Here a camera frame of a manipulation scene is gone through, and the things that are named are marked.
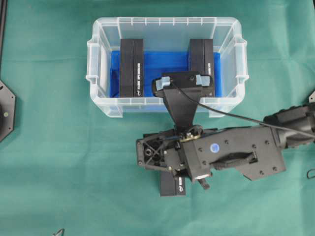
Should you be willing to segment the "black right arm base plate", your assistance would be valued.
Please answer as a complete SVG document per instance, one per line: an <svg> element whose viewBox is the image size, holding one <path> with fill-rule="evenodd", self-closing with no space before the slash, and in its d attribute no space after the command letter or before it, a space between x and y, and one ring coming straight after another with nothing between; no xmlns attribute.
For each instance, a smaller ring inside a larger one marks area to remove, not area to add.
<svg viewBox="0 0 315 236"><path fill-rule="evenodd" d="M315 91L309 96L309 103L315 103Z"/></svg>

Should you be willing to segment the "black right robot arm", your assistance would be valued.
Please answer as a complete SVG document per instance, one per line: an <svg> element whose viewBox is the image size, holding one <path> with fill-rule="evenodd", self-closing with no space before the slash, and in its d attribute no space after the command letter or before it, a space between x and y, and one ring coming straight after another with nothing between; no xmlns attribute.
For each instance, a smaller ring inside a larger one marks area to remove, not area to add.
<svg viewBox="0 0 315 236"><path fill-rule="evenodd" d="M180 116L173 129L136 141L138 166L188 177L209 188L212 170L236 169L249 180L284 172L282 151L315 140L315 107L291 107L256 126L204 129Z"/></svg>

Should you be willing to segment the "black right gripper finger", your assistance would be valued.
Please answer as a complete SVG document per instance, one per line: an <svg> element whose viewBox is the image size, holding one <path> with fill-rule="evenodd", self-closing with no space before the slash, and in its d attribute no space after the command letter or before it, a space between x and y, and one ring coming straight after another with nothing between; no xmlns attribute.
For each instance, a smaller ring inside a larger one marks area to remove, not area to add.
<svg viewBox="0 0 315 236"><path fill-rule="evenodd" d="M144 134L136 140L137 165L146 170L181 171L180 148L180 136L175 131Z"/></svg>

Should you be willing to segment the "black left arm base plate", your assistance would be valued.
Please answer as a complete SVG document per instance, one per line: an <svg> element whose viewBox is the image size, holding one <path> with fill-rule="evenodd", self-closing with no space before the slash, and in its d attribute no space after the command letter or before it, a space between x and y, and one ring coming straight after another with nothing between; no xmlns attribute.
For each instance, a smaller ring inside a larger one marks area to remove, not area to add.
<svg viewBox="0 0 315 236"><path fill-rule="evenodd" d="M14 130L15 119L15 94L0 82L0 141Z"/></svg>

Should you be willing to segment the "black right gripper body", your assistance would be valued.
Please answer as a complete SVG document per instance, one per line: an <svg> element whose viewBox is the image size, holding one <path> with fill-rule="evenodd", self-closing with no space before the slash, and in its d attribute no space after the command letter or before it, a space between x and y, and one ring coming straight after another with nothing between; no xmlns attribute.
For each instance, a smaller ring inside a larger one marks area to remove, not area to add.
<svg viewBox="0 0 315 236"><path fill-rule="evenodd" d="M250 180L286 170L276 134L265 126L230 128L183 142L179 150L170 149L169 166L186 171L203 189L209 189L211 169L234 168Z"/></svg>

